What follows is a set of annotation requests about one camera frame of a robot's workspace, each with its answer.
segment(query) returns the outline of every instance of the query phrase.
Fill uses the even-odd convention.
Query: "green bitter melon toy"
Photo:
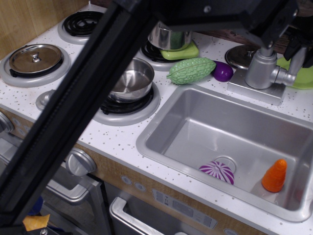
[[[175,84],[186,84],[199,81],[208,76],[216,63],[208,58],[192,58],[177,62],[166,75]]]

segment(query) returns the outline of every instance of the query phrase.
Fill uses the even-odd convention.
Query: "orange carrot toy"
[[[263,187],[270,192],[279,192],[284,185],[287,171],[287,162],[277,160],[265,173],[262,179]]]

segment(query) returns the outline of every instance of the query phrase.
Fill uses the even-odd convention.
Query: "faucet base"
[[[246,72],[247,70],[237,69],[228,83],[227,90],[275,106],[283,101],[286,88],[284,84],[274,83],[267,89],[255,89],[246,83]]]

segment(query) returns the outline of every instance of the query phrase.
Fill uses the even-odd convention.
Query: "pot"
[[[152,66],[139,58],[133,58],[120,77],[109,98],[117,102],[135,102],[151,89],[155,71]]]
[[[175,51],[185,49],[191,43],[191,36],[191,31],[172,31],[158,22],[148,36],[148,41],[159,49]]]

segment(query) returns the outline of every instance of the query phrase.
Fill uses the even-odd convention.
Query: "gray sink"
[[[179,86],[138,137],[141,154],[282,219],[310,217],[313,200],[313,123],[214,91]],[[264,173],[288,163],[279,193],[265,190]],[[234,185],[199,171],[210,161],[229,164]]]

